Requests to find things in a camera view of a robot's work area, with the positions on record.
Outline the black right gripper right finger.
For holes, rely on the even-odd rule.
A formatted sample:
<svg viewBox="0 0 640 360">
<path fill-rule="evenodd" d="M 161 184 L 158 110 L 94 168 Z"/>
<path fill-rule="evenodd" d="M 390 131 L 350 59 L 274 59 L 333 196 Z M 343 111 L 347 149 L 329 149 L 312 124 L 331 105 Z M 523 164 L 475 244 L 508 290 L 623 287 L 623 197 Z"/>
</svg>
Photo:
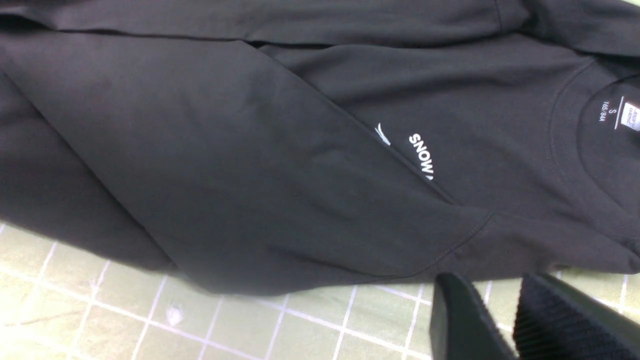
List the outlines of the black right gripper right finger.
<svg viewBox="0 0 640 360">
<path fill-rule="evenodd" d="M 639 324 L 555 276 L 523 276 L 513 328 L 521 360 L 637 360 Z"/>
</svg>

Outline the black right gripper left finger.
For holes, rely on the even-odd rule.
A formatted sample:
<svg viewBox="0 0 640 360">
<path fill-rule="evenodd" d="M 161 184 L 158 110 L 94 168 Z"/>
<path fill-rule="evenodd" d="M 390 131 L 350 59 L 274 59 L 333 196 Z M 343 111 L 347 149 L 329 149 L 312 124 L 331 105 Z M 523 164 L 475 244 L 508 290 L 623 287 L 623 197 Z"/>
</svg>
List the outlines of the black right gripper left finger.
<svg viewBox="0 0 640 360">
<path fill-rule="evenodd" d="M 434 360 L 515 360 L 477 289 L 455 273 L 436 276 L 429 326 Z"/>
</svg>

